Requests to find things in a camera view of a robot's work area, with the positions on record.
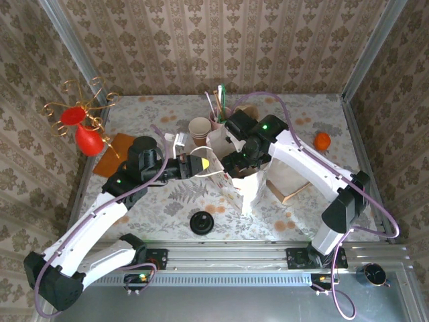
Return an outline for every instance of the orange ball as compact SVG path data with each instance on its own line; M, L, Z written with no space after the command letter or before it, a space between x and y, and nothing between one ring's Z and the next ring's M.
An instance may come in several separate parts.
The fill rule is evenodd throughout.
M314 147L318 151L326 151L330 146L330 137L327 133L319 132L314 138Z

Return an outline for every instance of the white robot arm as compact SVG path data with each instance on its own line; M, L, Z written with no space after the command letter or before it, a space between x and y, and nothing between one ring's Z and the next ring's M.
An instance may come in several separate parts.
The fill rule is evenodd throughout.
M127 161L107 180L90 209L42 254L31 252L25 258L29 285L38 288L39 294L58 311L73 305L83 290L100 277L122 266L147 262L145 243L130 233L86 257L106 230L146 194L143 184L158 174L157 180L162 182L190 178L208 167L204 158L181 154L166 160L161 172L162 159L153 138L136 138Z
M331 202L322 214L322 225L308 248L309 256L323 266L327 256L367 206L363 197L341 177L366 191L369 190L369 177L364 172L353 174L333 164L299 138L297 144L288 125L273 115L268 115L258 123L244 112L237 111L228 119L225 127L231 134L230 142L237 149L222 159L225 172L234 176L241 170L258 167L275 158L300 173ZM334 168L338 175L323 167L316 159Z

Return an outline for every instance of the paper cup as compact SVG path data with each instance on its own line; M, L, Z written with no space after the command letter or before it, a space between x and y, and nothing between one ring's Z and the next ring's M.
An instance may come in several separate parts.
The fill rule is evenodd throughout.
M204 117L196 117L189 123L189 133L196 146L205 146L207 134L211 131L210 121Z
M228 107L225 107L225 112L227 114L227 119L233 114L233 112ZM208 119L210 120L210 124L212 125L212 131L222 126L222 123L215 122L215 116L213 115L212 111L208 114Z

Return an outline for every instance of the cutting board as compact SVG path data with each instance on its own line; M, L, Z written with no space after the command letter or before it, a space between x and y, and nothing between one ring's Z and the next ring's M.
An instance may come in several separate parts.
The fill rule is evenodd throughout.
M128 148L133 144L134 139L135 137L133 136L128 136L124 133L118 133L113 138L111 145L118 153L119 158L112 149L108 148L101 157L99 163L97 163L95 166L93 173L105 178L108 178L114 174L119 165L126 161Z

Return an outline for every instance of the patterned wallpaper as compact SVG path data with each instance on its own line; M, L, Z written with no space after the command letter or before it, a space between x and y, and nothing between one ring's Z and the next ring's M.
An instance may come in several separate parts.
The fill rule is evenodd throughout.
M64 233L84 162L72 134L51 136L40 110L74 103L60 84L84 80L37 1L0 1L0 48L0 321L18 322L34 309L23 259Z
M429 303L429 1L408 1L351 103Z
M339 93L387 0L60 0L112 91Z

